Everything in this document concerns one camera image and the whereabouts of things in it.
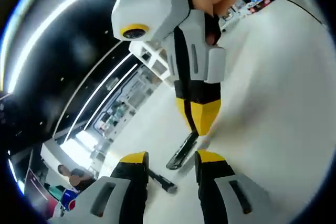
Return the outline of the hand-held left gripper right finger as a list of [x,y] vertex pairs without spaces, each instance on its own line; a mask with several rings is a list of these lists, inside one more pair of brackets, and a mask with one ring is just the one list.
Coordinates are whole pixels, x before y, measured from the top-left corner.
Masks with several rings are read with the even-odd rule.
[[195,152],[198,198],[205,223],[283,223],[266,190],[226,159],[206,150]]

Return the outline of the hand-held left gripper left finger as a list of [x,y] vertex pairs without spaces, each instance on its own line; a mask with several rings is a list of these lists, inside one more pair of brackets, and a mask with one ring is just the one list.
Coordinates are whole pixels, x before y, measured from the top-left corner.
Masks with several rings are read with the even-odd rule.
[[148,152],[129,154],[109,177],[99,178],[81,192],[73,210],[51,218],[51,223],[142,223],[148,181]]

